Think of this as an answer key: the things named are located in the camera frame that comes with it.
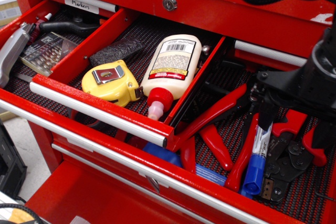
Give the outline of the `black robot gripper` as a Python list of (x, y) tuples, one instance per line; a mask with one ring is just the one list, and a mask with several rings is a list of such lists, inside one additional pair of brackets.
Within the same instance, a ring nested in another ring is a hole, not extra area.
[(258, 125), (268, 130), (279, 106), (313, 113), (319, 124), (313, 134), (313, 148), (335, 144), (335, 68), (306, 63), (293, 71), (262, 71), (257, 79), (266, 89), (259, 108)]

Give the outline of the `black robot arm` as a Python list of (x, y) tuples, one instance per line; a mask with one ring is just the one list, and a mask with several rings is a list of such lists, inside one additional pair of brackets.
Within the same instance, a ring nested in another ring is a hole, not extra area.
[(260, 72), (257, 79), (266, 87), (259, 118), (262, 129), (268, 129), (275, 110), (282, 106), (320, 119), (314, 148), (335, 143), (335, 24), (326, 29), (304, 66), (289, 72)]

